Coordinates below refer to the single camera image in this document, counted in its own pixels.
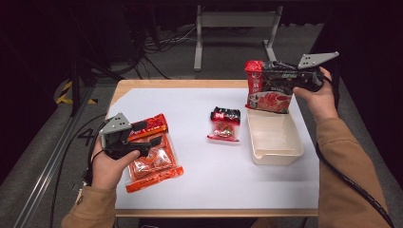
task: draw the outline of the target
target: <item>metal stand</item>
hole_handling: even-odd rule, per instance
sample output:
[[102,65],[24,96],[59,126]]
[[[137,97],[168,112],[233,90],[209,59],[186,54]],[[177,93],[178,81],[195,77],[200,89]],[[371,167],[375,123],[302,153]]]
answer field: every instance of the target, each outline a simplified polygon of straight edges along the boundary
[[270,37],[268,40],[263,40],[269,60],[275,61],[276,56],[273,51],[272,45],[275,40],[276,32],[278,29],[279,19],[281,17],[282,7],[278,7],[276,11],[262,11],[262,12],[216,12],[216,11],[202,11],[202,7],[198,6],[197,14],[197,44],[195,54],[194,70],[202,70],[202,28],[210,27],[260,27],[269,28]]

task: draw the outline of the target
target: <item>wooden table edge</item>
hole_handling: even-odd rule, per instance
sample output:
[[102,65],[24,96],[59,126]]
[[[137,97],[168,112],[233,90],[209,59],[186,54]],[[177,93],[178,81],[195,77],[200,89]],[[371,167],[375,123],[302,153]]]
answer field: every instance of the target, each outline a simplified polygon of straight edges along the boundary
[[135,218],[261,218],[317,217],[317,209],[117,209],[116,217]]
[[244,88],[248,87],[247,80],[121,80],[113,94],[110,105],[115,104],[132,88]]

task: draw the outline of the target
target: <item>plastic container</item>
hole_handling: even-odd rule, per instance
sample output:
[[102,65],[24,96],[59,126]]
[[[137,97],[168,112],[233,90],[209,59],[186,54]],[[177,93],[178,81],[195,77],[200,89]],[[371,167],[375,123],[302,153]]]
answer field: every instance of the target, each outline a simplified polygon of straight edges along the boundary
[[253,162],[289,165],[303,154],[296,124],[290,114],[247,109]]

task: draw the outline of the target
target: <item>white tabletop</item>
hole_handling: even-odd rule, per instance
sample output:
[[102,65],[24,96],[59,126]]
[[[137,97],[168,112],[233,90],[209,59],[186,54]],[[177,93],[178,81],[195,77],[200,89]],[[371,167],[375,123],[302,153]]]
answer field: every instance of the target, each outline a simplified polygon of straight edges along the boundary
[[[117,209],[317,209],[318,159],[293,97],[290,114],[304,154],[288,166],[257,165],[246,119],[247,88],[133,88],[110,109],[132,123],[163,113],[182,176],[127,193],[128,170],[117,189]],[[206,138],[214,107],[241,112],[240,143]]]

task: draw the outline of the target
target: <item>person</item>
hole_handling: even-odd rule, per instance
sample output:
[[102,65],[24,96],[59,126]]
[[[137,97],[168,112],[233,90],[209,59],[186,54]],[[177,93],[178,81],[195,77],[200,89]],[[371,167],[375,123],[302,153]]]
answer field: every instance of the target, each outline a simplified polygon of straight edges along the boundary
[[[92,156],[102,151],[98,137]],[[113,160],[105,153],[99,153],[92,160],[93,178],[91,186],[84,186],[69,213],[62,220],[62,227],[111,228],[115,221],[116,187],[124,169],[140,156],[138,150]]]
[[[329,71],[325,68],[320,70],[331,79]],[[339,118],[331,85],[325,81],[318,92],[300,87],[295,87],[293,92],[307,101],[317,124],[317,143],[324,158],[371,194],[387,211],[374,165],[348,126]],[[63,219],[62,227],[111,227],[114,221],[116,185],[125,166],[137,156],[137,152],[133,152],[122,158],[122,161],[112,161],[107,155],[96,158],[92,186],[84,187],[81,203],[80,200],[76,202]],[[369,202],[337,177],[322,161],[319,163],[318,225],[390,227]],[[272,220],[259,218],[252,227],[275,226]]]
[[[325,68],[321,72],[331,79]],[[318,92],[295,87],[293,92],[306,100],[317,124],[317,143],[324,158],[338,171],[372,195],[387,211],[374,165],[336,111],[332,86],[325,81]],[[259,218],[253,228],[267,228]],[[390,227],[378,212],[322,161],[319,163],[319,227]]]

